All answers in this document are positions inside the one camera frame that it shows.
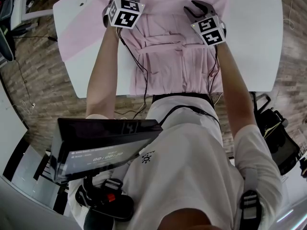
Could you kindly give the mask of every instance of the display screen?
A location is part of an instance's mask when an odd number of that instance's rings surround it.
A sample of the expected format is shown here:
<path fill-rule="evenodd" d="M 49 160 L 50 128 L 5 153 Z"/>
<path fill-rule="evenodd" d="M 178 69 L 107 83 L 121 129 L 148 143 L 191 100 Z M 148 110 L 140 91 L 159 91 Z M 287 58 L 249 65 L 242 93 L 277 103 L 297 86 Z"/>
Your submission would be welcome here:
<path fill-rule="evenodd" d="M 61 175 L 105 167 L 130 159 L 148 143 L 149 139 L 96 149 L 69 152 L 66 162 L 61 165 Z"/>

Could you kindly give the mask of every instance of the white cube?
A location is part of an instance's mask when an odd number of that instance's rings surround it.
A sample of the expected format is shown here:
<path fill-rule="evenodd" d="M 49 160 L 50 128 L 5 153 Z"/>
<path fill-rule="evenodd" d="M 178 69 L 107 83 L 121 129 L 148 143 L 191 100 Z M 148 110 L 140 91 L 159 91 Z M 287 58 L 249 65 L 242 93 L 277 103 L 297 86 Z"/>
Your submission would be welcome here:
<path fill-rule="evenodd" d="M 223 27 L 217 15 L 191 25 L 206 46 L 225 42 Z"/>
<path fill-rule="evenodd" d="M 130 0 L 113 0 L 107 10 L 111 26 L 132 29 L 145 8 L 144 4 Z"/>

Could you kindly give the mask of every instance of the person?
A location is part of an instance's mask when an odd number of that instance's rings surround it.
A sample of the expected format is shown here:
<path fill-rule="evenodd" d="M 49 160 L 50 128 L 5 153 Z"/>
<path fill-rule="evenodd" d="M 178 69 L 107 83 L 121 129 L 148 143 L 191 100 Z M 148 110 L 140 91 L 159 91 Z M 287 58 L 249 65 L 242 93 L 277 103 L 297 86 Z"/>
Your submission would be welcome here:
<path fill-rule="evenodd" d="M 234 138 L 235 166 L 228 159 L 217 121 L 180 108 L 163 132 L 136 158 L 123 180 L 135 203 L 128 230 L 230 230 L 248 168 L 256 169 L 262 207 L 259 229 L 268 229 L 282 202 L 281 177 L 255 121 L 251 97 L 226 43 L 217 45 L 227 116 Z M 114 118 L 118 36 L 104 35 L 87 90 L 87 118 Z M 218 117 L 204 95 L 156 96 L 148 119 L 160 122 L 177 105 L 192 105 Z"/>

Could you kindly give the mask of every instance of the forearm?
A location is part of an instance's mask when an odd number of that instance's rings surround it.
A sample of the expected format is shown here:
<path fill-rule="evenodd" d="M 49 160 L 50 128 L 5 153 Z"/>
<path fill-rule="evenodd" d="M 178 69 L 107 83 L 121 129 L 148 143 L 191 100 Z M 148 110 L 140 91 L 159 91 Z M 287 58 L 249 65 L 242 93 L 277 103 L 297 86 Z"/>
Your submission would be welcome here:
<path fill-rule="evenodd" d="M 118 37 L 114 27 L 106 29 L 90 77 L 86 96 L 86 116 L 102 114 L 113 118 L 117 88 Z"/>
<path fill-rule="evenodd" d="M 256 124 L 247 87 L 226 43 L 218 45 L 224 98 L 233 137 L 246 125 Z"/>

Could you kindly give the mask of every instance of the pink garment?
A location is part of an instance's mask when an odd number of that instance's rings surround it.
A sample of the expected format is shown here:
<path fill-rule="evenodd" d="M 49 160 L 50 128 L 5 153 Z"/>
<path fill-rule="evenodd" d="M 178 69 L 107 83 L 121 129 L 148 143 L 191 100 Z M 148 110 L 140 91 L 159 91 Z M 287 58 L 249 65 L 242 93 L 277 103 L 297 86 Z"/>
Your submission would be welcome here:
<path fill-rule="evenodd" d="M 59 50 L 65 62 L 85 47 L 101 39 L 105 32 L 102 10 L 109 0 L 93 0 L 59 35 Z M 210 3 L 219 16 L 227 0 L 201 0 Z M 151 94 L 175 92 L 208 93 L 207 77 L 215 63 L 215 49 L 207 48 L 194 33 L 183 12 L 188 6 L 200 12 L 191 0 L 141 0 L 146 5 L 133 30 L 123 29 L 122 37 L 139 62 L 148 70 L 148 90 Z M 217 66 L 209 83 L 217 72 Z M 144 74 L 136 68 L 130 94 L 145 91 Z M 218 73 L 212 92 L 221 92 Z"/>

